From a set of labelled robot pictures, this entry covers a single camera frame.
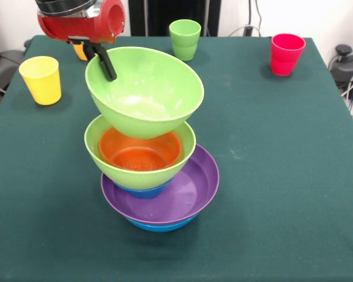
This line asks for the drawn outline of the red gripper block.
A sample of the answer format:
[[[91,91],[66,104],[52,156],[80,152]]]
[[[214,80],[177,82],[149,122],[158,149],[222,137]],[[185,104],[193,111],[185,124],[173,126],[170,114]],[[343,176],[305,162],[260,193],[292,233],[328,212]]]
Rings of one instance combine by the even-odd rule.
[[[121,1],[38,1],[38,22],[50,38],[83,42],[86,59],[95,54],[108,81],[117,78],[106,49],[100,43],[113,43],[124,31],[125,10]]]

